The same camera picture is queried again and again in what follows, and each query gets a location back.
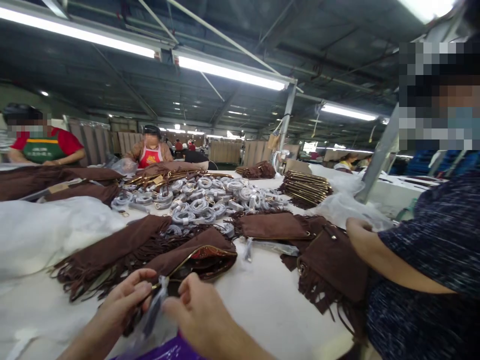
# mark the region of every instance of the green apron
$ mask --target green apron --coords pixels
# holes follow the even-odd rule
[[[59,146],[59,132],[52,137],[34,137],[26,141],[23,155],[28,161],[43,164],[46,161],[63,159],[67,155]]]

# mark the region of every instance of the red shirt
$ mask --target red shirt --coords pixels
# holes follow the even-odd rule
[[[77,152],[78,150],[84,148],[84,146],[75,137],[75,135],[61,128],[53,127],[51,131],[51,137],[54,137],[57,132],[58,132],[58,146],[60,146],[60,149],[63,151],[63,153],[66,156],[70,156],[73,153]],[[20,137],[16,139],[15,143],[11,146],[11,148],[16,149],[18,151],[23,151],[29,137],[30,136],[28,133],[23,133]]]

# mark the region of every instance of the black hat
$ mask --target black hat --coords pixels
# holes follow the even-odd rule
[[[424,65],[423,74],[415,75],[414,84],[411,84],[411,75],[406,75],[407,71],[400,71],[401,107],[429,108],[432,106],[432,97],[439,95],[440,86],[473,85],[473,82],[478,82],[480,32],[466,42],[455,44],[456,53],[440,54],[440,63]]]
[[[9,120],[41,120],[44,118],[43,113],[37,108],[15,102],[9,103],[2,111],[3,119]]]
[[[155,125],[145,125],[143,127],[143,133],[157,135],[158,137],[160,137],[160,129]]]

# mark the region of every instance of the tag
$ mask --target tag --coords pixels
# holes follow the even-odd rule
[[[68,188],[69,188],[68,184],[59,183],[57,185],[50,186],[48,188],[48,191],[50,192],[50,194],[55,194],[55,193],[58,193],[59,191],[66,190]]]
[[[161,181],[163,181],[163,179],[164,177],[162,175],[159,175],[158,177],[153,179],[153,182],[155,183],[155,185],[158,185]]]

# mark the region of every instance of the dark patterned shirt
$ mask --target dark patterned shirt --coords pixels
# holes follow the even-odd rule
[[[480,359],[480,171],[424,192],[413,220],[378,236],[456,292],[418,292],[382,277],[370,293],[367,324],[382,359]]]

